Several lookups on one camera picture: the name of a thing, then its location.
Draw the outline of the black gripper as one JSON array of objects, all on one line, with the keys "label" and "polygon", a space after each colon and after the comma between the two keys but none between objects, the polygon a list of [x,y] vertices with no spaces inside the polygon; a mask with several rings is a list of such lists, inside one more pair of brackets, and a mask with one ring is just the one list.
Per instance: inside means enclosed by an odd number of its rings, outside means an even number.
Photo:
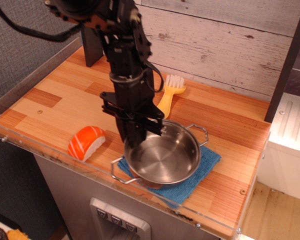
[{"label": "black gripper", "polygon": [[162,134],[164,114],[154,102],[155,81],[152,74],[140,74],[127,78],[109,76],[114,92],[102,92],[103,111],[115,117],[122,142],[127,140],[135,148],[145,139],[147,132]]}]

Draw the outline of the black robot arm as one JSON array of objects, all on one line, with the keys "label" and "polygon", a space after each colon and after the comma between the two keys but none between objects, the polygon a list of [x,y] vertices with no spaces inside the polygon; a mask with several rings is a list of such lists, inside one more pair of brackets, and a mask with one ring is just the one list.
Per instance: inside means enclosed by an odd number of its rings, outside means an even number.
[{"label": "black robot arm", "polygon": [[164,114],[153,103],[151,43],[133,0],[49,0],[46,6],[64,21],[92,29],[110,65],[114,92],[102,92],[103,111],[116,118],[123,142],[140,145],[148,132],[161,135]]}]

